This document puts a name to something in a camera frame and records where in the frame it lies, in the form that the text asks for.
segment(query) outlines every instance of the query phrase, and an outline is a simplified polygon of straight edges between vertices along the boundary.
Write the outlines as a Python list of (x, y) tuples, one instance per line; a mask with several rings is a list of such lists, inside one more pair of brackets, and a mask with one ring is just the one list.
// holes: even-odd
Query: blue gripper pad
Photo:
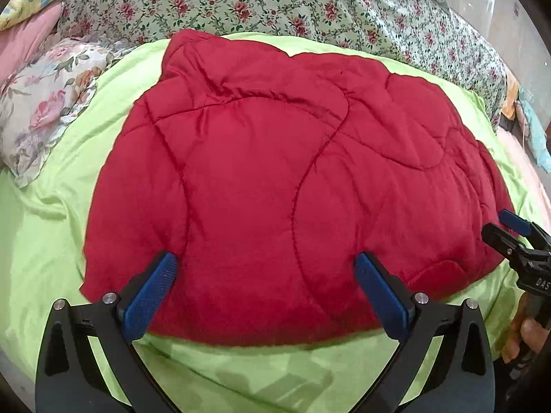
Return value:
[(532, 226), (530, 222), (519, 218), (516, 214), (509, 210), (501, 210), (499, 212), (499, 221), (508, 226), (510, 229), (516, 231), (518, 234), (524, 237), (528, 237), (532, 232)]
[(364, 253), (357, 256), (354, 272), (386, 334), (400, 343), (405, 342), (409, 337), (408, 312)]
[(141, 339), (144, 336), (155, 312), (172, 287), (176, 279), (176, 272), (176, 257), (172, 253), (166, 253), (125, 309), (121, 330), (122, 336), (127, 342)]

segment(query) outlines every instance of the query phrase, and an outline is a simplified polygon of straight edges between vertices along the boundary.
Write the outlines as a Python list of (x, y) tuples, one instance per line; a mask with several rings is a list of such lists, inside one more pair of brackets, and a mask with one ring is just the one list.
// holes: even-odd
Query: pink pillow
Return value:
[(60, 16), (61, 3), (55, 1), (29, 19), (0, 31), (0, 86), (31, 58)]

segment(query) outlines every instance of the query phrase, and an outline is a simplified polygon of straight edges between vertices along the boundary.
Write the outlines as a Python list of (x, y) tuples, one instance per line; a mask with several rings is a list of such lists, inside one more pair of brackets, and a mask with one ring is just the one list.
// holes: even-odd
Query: green bed sheet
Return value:
[[(439, 85), (463, 122), (497, 162), (517, 212), (539, 221), (520, 174), (498, 143), (481, 99), (467, 90), (394, 60), (295, 37), (230, 35), (265, 42), (286, 51), (356, 54), (379, 60), (393, 73), (421, 76)], [(97, 175), (133, 102), (158, 80), (168, 41), (137, 48), (97, 81), (89, 108), (73, 122), (40, 176), (23, 190), (11, 174), (0, 174), (0, 347), (31, 378), (43, 327), (53, 301), (85, 303), (78, 288), (85, 260), (82, 246)], [(478, 300), (495, 356), (516, 308), (516, 277), (502, 263), (494, 272), (456, 294)], [(407, 399), (417, 395), (437, 352), (437, 340)], [(107, 384), (122, 390), (93, 342)], [(185, 412), (347, 412), (384, 368), (396, 342), (381, 331), (302, 346), (224, 348), (146, 335), (136, 349), (153, 376)]]

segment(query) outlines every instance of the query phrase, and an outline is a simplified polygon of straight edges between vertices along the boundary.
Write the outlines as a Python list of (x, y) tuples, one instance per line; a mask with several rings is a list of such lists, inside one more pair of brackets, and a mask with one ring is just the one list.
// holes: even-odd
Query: red quilt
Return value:
[(101, 169), (82, 292), (120, 290), (168, 250), (180, 268), (151, 331), (324, 340), (377, 325), (358, 253), (442, 298), (501, 261), (480, 229), (504, 208), (498, 168), (438, 86), (182, 31)]

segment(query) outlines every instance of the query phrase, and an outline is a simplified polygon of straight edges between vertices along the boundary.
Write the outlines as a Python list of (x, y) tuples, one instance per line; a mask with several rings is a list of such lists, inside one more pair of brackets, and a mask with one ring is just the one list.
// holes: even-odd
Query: metal screw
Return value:
[(53, 308), (55, 310), (61, 310), (65, 307), (65, 300), (64, 299), (58, 299), (54, 304)]
[(103, 295), (103, 298), (101, 299), (106, 305), (112, 305), (115, 300), (117, 300), (117, 294), (114, 292), (108, 292), (105, 295)]
[(426, 305), (429, 302), (429, 296), (423, 292), (417, 292), (414, 298), (420, 305)]
[(472, 298), (467, 298), (465, 304), (469, 309), (477, 309), (478, 308), (478, 301)]

